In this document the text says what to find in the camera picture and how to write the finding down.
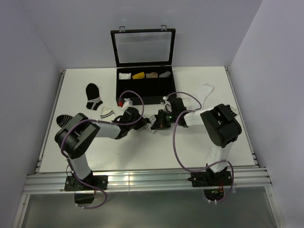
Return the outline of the white sock with black lines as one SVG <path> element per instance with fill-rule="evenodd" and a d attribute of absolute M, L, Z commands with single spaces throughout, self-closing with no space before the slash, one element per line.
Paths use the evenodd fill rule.
<path fill-rule="evenodd" d="M 151 127 L 152 127 L 152 124 L 149 123 L 145 126 L 145 128 L 151 133 Z"/>

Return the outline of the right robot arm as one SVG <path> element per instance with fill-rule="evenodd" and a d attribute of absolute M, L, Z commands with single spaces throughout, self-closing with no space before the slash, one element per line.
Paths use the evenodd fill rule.
<path fill-rule="evenodd" d="M 228 161 L 233 143 L 242 133 L 239 122 L 235 119 L 236 113 L 229 105 L 219 104 L 207 110 L 187 110 L 183 100 L 177 98 L 170 104 L 170 109 L 159 110 L 149 121 L 152 131 L 173 128 L 176 134 L 178 126 L 204 126 L 213 145 L 205 167 L 191 170 L 185 167 L 180 160 L 178 164 L 190 172 L 188 181 L 193 187 L 220 187 L 233 186 L 234 170 Z"/>

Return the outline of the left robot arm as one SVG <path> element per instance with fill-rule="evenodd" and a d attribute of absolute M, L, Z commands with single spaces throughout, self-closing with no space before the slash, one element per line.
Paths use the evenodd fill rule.
<path fill-rule="evenodd" d="M 55 135 L 55 142 L 67 158 L 71 175 L 67 176 L 65 191 L 106 190 L 108 176 L 95 176 L 88 165 L 86 151 L 96 137 L 119 140 L 131 130 L 139 130 L 150 123 L 134 107 L 111 122 L 89 119 L 78 113 L 67 121 Z"/>

